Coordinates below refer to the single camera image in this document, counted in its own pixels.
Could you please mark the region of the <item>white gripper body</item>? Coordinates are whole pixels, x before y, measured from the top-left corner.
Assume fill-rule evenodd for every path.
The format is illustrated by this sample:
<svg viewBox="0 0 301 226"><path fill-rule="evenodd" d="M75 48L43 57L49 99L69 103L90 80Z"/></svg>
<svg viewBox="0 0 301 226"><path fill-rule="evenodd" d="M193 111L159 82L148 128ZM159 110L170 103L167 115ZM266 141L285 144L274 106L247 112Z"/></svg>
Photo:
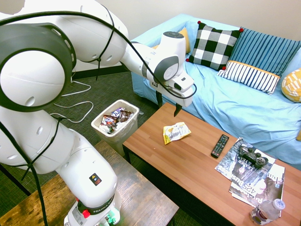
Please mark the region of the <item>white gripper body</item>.
<svg viewBox="0 0 301 226"><path fill-rule="evenodd" d="M192 87L183 91L182 87L174 81L165 82L163 85L150 81L150 86L182 107L188 107L192 103Z"/></svg>

